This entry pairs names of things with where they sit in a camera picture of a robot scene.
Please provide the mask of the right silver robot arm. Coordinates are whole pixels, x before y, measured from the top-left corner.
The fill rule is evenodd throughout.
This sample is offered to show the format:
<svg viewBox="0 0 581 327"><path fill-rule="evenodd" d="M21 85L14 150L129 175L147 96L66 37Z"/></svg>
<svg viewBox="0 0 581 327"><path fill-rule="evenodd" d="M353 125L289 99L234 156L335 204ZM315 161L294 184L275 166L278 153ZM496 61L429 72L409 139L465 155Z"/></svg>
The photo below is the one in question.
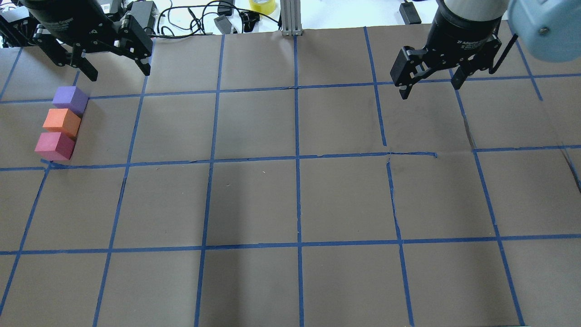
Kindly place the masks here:
<svg viewBox="0 0 581 327"><path fill-rule="evenodd" d="M390 71L402 99L441 70L456 68L454 89L477 71L496 73L517 40L544 62L580 56L578 0L440 0L421 49L403 46Z"/></svg>

